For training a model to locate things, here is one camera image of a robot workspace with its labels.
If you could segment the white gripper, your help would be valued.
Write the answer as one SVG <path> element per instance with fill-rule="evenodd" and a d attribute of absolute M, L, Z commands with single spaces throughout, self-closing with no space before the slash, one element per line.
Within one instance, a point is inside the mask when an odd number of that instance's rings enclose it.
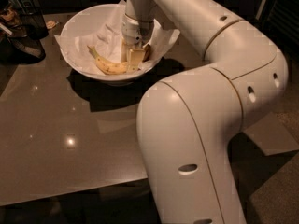
<path fill-rule="evenodd" d="M 128 46 L 143 46 L 152 36 L 154 21 L 138 21 L 124 14 L 122 17 L 121 32 L 121 61 L 128 63 L 127 72 L 138 70 L 146 51 L 143 48 L 129 48 Z"/>

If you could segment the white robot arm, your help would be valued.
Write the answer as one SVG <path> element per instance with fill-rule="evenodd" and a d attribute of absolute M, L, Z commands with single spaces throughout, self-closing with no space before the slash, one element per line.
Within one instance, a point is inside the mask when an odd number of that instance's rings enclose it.
<path fill-rule="evenodd" d="M 127 0 L 126 42 L 158 7 L 206 65 L 167 77 L 140 100 L 136 128 L 163 224 L 246 224 L 227 146 L 266 116 L 288 81 L 271 40 L 213 0 Z"/>

